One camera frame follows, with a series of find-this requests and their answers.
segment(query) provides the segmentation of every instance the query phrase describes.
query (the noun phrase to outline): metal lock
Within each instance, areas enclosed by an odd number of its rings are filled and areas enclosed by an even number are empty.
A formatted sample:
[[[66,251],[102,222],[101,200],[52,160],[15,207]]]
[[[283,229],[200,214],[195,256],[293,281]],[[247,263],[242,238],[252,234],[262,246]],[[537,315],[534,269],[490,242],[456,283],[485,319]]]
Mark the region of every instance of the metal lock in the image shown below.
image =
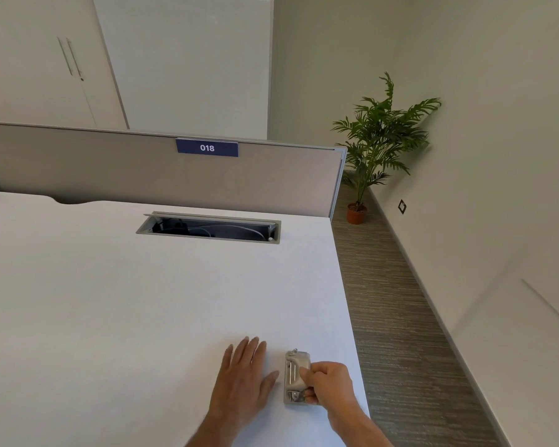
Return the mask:
[[[306,405],[303,392],[307,386],[298,373],[300,367],[311,368],[310,354],[297,349],[287,352],[284,378],[284,403],[287,405]]]

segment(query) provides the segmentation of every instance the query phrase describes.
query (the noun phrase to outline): baseboard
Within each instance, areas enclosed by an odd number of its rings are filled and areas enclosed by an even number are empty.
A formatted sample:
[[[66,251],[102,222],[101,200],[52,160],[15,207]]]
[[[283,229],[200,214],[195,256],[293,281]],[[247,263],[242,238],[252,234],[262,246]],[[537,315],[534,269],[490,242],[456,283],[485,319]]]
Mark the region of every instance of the baseboard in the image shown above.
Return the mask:
[[[460,351],[458,350],[458,347],[455,345],[453,337],[451,337],[451,334],[449,333],[449,330],[447,329],[447,327],[443,323],[443,320],[441,320],[439,312],[437,312],[437,310],[435,309],[433,301],[430,298],[429,293],[427,293],[425,286],[423,285],[423,281],[418,276],[418,273],[416,272],[416,268],[414,268],[414,264],[410,261],[410,257],[406,253],[406,249],[404,249],[404,247],[402,246],[402,242],[399,240],[398,235],[393,230],[393,226],[389,222],[389,219],[387,218],[387,216],[385,216],[385,212],[381,208],[381,204],[379,203],[379,201],[377,199],[377,196],[374,194],[373,191],[369,191],[369,193],[373,195],[373,199],[374,199],[375,203],[377,204],[377,208],[379,209],[379,212],[381,213],[381,216],[385,219],[385,221],[388,225],[389,231],[391,232],[393,238],[395,239],[396,243],[398,244],[398,248],[399,248],[400,252],[402,253],[403,258],[406,260],[406,263],[408,263],[408,267],[410,267],[410,270],[412,271],[414,279],[416,279],[416,282],[418,283],[418,286],[420,287],[420,290],[422,291],[423,295],[425,295],[425,299],[427,300],[431,310],[433,311],[433,314],[434,314],[435,318],[437,319],[437,322],[439,323],[439,326],[441,327],[441,330],[445,334],[445,337],[447,339],[447,342],[449,343],[449,346],[453,350],[456,359],[460,363],[460,365],[462,367],[462,370],[464,371],[464,374],[466,375],[466,378],[468,378],[470,386],[472,387],[475,395],[478,397],[480,405],[484,409],[484,413],[486,414],[489,421],[491,422],[491,424],[493,426],[493,429],[495,430],[495,434],[497,435],[497,438],[499,439],[499,442],[501,443],[501,445],[503,447],[511,447],[511,444],[509,444],[509,441],[507,441],[507,438],[506,438],[505,434],[503,433],[503,429],[501,428],[501,426],[499,425],[499,422],[495,418],[495,415],[491,411],[491,407],[488,405],[488,403],[486,401],[486,398],[484,397],[482,391],[478,387],[478,383],[476,382],[476,380],[472,376],[472,373],[470,373],[470,369],[466,365],[466,362],[464,361],[464,358],[462,357]]]

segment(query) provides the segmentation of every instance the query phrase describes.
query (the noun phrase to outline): cabinet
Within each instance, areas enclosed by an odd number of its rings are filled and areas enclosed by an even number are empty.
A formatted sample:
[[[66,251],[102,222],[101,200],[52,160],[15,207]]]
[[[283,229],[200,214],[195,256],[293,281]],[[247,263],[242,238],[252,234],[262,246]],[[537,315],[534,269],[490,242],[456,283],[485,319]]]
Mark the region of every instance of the cabinet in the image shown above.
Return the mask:
[[[0,121],[126,128],[92,0],[0,0]]]

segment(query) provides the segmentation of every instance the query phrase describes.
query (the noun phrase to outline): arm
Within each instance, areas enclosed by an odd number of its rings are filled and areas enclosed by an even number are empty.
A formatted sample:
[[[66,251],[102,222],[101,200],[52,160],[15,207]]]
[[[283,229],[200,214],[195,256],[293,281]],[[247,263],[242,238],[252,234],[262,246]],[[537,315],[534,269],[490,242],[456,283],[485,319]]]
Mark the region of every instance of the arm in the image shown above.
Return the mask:
[[[315,362],[310,370],[302,367],[299,371],[310,387],[305,391],[306,402],[322,405],[327,410],[331,428],[347,447],[393,447],[358,404],[345,365]]]
[[[232,357],[230,345],[217,374],[209,412],[185,447],[230,447],[240,430],[267,404],[280,372],[263,378],[266,343],[245,337]]]

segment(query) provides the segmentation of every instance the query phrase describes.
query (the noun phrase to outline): left hand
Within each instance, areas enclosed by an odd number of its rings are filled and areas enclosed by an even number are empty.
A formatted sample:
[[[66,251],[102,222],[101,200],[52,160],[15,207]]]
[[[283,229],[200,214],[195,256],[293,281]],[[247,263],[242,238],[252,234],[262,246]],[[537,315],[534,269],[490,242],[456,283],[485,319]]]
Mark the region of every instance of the left hand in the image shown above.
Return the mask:
[[[211,394],[204,424],[217,427],[224,437],[236,438],[240,430],[265,407],[280,372],[263,377],[266,342],[245,337],[232,356],[232,345],[224,352]]]

